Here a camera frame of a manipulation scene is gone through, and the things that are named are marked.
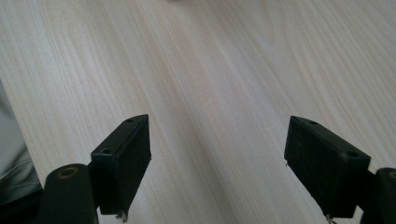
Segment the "light wood grain surface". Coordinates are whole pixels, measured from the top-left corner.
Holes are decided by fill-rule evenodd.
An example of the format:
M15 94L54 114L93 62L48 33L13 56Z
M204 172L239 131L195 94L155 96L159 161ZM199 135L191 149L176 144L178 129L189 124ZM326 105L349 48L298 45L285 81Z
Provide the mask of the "light wood grain surface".
M129 223L327 223L285 167L289 118L339 134L371 171L396 167L395 12L394 0L2 0L0 76L42 183L150 115Z

